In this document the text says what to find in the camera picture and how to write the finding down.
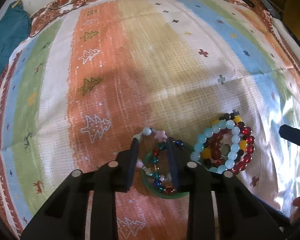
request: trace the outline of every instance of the cross print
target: cross print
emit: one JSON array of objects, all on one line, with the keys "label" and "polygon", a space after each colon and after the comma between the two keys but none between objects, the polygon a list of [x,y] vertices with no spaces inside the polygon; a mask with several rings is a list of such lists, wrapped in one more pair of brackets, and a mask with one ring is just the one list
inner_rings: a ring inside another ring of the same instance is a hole
[{"label": "cross print", "polygon": [[234,115],[240,115],[239,111],[236,111],[235,109],[232,109],[232,113],[234,113]]},{"label": "cross print", "polygon": [[253,187],[255,187],[256,185],[257,185],[257,182],[259,181],[259,177],[253,177],[252,178],[252,182],[250,183],[250,186],[253,186]]},{"label": "cross print", "polygon": [[226,81],[226,78],[222,75],[219,75],[220,78],[218,78],[218,82],[221,83],[221,85],[224,85],[224,81]]},{"label": "cross print", "polygon": [[200,51],[198,51],[198,53],[199,53],[200,55],[204,55],[204,57],[208,57],[207,55],[209,55],[209,53],[206,52],[206,51],[203,51],[203,49],[200,49]]}]

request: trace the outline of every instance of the fabric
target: fabric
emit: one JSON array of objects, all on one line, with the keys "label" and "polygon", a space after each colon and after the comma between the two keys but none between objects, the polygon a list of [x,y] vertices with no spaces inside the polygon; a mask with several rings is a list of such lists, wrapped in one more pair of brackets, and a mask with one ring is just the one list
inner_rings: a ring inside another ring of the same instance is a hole
[{"label": "fabric", "polygon": [[[232,111],[256,138],[239,179],[292,214],[300,147],[278,130],[300,129],[300,68],[265,10],[242,0],[89,0],[41,31],[53,17],[35,15],[38,34],[0,82],[0,216],[17,236],[72,170],[115,159],[144,126],[194,145]],[[144,139],[139,157],[152,145]],[[120,239],[186,236],[188,197],[152,195],[140,171],[116,206]]]},{"label": "fabric", "polygon": [[21,0],[11,3],[0,21],[0,74],[14,49],[29,34],[31,21]]}]

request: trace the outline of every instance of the teal cloth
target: teal cloth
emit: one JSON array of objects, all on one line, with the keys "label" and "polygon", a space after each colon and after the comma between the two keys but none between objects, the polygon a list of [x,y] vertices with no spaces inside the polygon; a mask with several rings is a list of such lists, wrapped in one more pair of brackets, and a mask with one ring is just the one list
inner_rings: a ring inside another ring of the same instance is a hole
[{"label": "teal cloth", "polygon": [[12,52],[28,37],[31,28],[31,20],[23,9],[22,1],[12,8],[15,3],[9,5],[0,21],[0,75],[8,65]]}]

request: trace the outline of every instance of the beaded bracelet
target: beaded bracelet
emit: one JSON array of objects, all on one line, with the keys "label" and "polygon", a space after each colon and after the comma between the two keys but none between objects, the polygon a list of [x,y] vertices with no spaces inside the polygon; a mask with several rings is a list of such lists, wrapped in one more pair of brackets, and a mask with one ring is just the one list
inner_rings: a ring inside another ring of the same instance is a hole
[{"label": "beaded bracelet", "polygon": [[[229,144],[221,145],[220,141],[229,130],[233,135],[231,138],[233,144],[231,146]],[[224,114],[219,120],[212,122],[211,128],[206,128],[202,134],[198,135],[198,142],[194,145],[194,152],[191,153],[190,159],[199,161],[202,158],[203,165],[209,171],[221,174],[225,170],[230,170],[233,174],[238,175],[252,160],[251,154],[255,150],[253,146],[255,138],[251,132],[251,128],[245,127],[239,115]]]},{"label": "beaded bracelet", "polygon": [[[173,187],[165,187],[163,182],[170,182],[171,175],[170,173],[167,176],[164,176],[160,173],[160,169],[158,167],[159,163],[159,154],[160,152],[166,149],[166,140],[167,136],[165,135],[165,131],[157,131],[150,127],[145,127],[141,133],[136,134],[133,138],[137,138],[139,142],[142,141],[142,135],[149,136],[152,133],[155,134],[154,138],[159,141],[155,147],[148,152],[143,160],[138,159],[136,167],[142,170],[142,180],[146,187],[155,195],[161,198],[166,199],[174,199],[187,195],[188,193],[179,193]],[[182,140],[174,141],[175,145],[180,147],[181,149],[189,149],[187,152],[191,152],[193,150],[192,146],[188,144],[184,144]],[[151,163],[154,165],[154,170],[151,168],[147,168],[144,163]]]}]

